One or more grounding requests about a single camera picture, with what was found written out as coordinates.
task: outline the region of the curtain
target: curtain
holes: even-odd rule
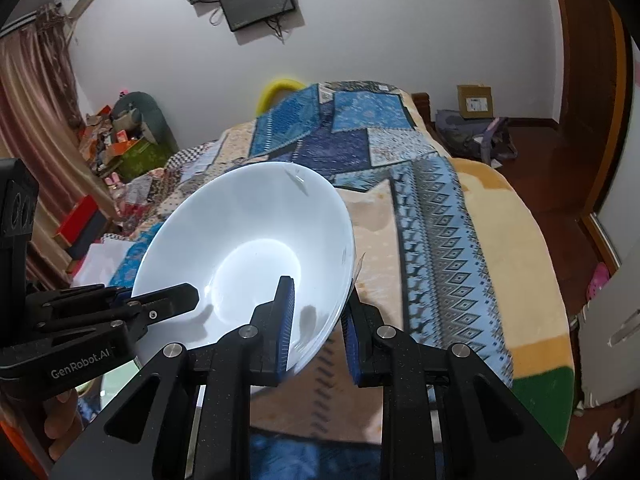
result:
[[[27,270],[50,288],[68,283],[70,258],[52,236],[76,202],[90,194],[115,216],[105,185],[78,152],[82,126],[65,18],[47,6],[0,39],[0,156],[21,158],[40,184]]]

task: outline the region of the green blanket section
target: green blanket section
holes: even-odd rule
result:
[[[574,371],[560,367],[515,379],[511,391],[562,448],[574,407]]]

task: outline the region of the white bowl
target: white bowl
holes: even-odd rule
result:
[[[295,309],[287,370],[298,373],[338,321],[354,265],[351,219],[334,187],[290,162],[230,171],[188,197],[151,242],[133,295],[179,283],[198,289],[195,310],[151,325],[137,343],[144,365],[164,345],[215,343],[249,323],[291,276]]]

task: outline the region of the bowl rim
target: bowl rim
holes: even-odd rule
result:
[[[178,207],[169,215],[167,220],[164,221],[162,226],[158,229],[158,232],[156,233],[154,238],[151,240],[151,243],[149,244],[149,247],[146,248],[145,254],[142,256],[142,259],[140,260],[140,266],[138,267],[138,272],[136,273],[136,278],[134,280],[132,294],[133,295],[137,294],[137,292],[136,292],[136,282],[138,282],[138,276],[140,275],[140,270],[142,269],[142,267],[145,264],[146,256],[150,253],[152,247],[155,244],[159,243],[158,240],[160,239],[160,234],[162,233],[162,230],[165,229],[165,226],[171,225],[173,222],[178,221],[177,219],[174,219],[174,220],[172,220],[172,219],[173,218],[177,218],[176,213],[178,211],[180,211],[181,208],[184,209],[184,208],[187,207],[186,204],[188,204],[189,202],[193,202],[193,200],[197,200],[194,197],[196,197],[199,194],[201,194],[201,192],[205,188],[211,187],[213,185],[216,185],[216,186],[223,185],[224,182],[226,180],[228,180],[229,176],[232,175],[233,173],[235,173],[237,171],[244,171],[244,172],[255,171],[257,169],[256,168],[257,166],[260,166],[260,167],[264,168],[265,165],[273,166],[274,168],[277,167],[277,166],[281,166],[281,167],[285,167],[286,170],[295,169],[297,171],[302,171],[303,173],[312,175],[312,178],[315,178],[318,182],[320,182],[320,186],[325,187],[325,189],[327,190],[328,194],[332,197],[332,200],[335,203],[335,206],[337,208],[338,215],[340,215],[340,217],[341,217],[341,218],[338,218],[338,219],[341,222],[345,222],[345,224],[348,224],[350,226],[350,230],[351,230],[351,236],[348,237],[348,242],[347,242],[348,243],[348,247],[345,247],[345,249],[347,251],[346,252],[346,263],[348,265],[348,270],[349,270],[349,274],[350,274],[350,278],[351,279],[349,280],[348,286],[341,293],[340,301],[338,301],[336,303],[336,306],[334,306],[334,308],[330,312],[329,317],[324,322],[324,325],[322,326],[322,328],[318,332],[318,335],[313,339],[313,344],[306,351],[304,351],[302,353],[302,355],[297,360],[297,362],[293,365],[293,367],[289,368],[289,364],[287,363],[287,373],[288,374],[293,373],[294,375],[296,375],[300,371],[302,371],[302,369],[306,365],[309,364],[311,359],[313,359],[315,357],[315,355],[320,351],[320,349],[322,348],[322,346],[324,345],[326,340],[331,335],[331,332],[334,330],[334,327],[335,327],[335,325],[337,324],[337,322],[338,322],[338,320],[340,318],[340,314],[342,313],[344,305],[346,304],[346,301],[348,300],[349,294],[351,292],[351,285],[353,283],[353,269],[354,269],[354,266],[355,266],[355,259],[356,259],[356,247],[355,247],[355,238],[354,238],[354,233],[353,233],[353,224],[351,222],[351,216],[349,215],[349,211],[347,209],[347,206],[344,203],[344,200],[342,200],[342,197],[338,193],[337,189],[335,189],[335,187],[324,176],[320,175],[317,171],[314,171],[311,168],[308,168],[306,166],[301,166],[300,164],[296,164],[295,162],[266,160],[264,162],[256,162],[254,164],[247,164],[245,166],[241,166],[240,168],[235,168],[235,169],[233,169],[231,171],[228,171],[227,173],[223,173],[222,175],[215,177],[213,180],[207,182],[206,184],[204,184],[203,186],[198,188],[194,193],[189,195],[180,205],[178,205]],[[136,345],[135,345],[136,349],[138,348],[138,345],[140,344],[140,342],[143,339],[144,338],[142,338],[141,340],[136,342]],[[142,360],[139,359],[137,351],[136,351],[136,359],[135,359],[135,361],[138,364],[138,366],[144,365],[144,363],[142,363]]]

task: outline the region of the gray bag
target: gray bag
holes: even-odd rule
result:
[[[508,118],[465,119],[456,110],[438,110],[436,129],[453,156],[481,160],[510,160],[518,156],[507,128]]]

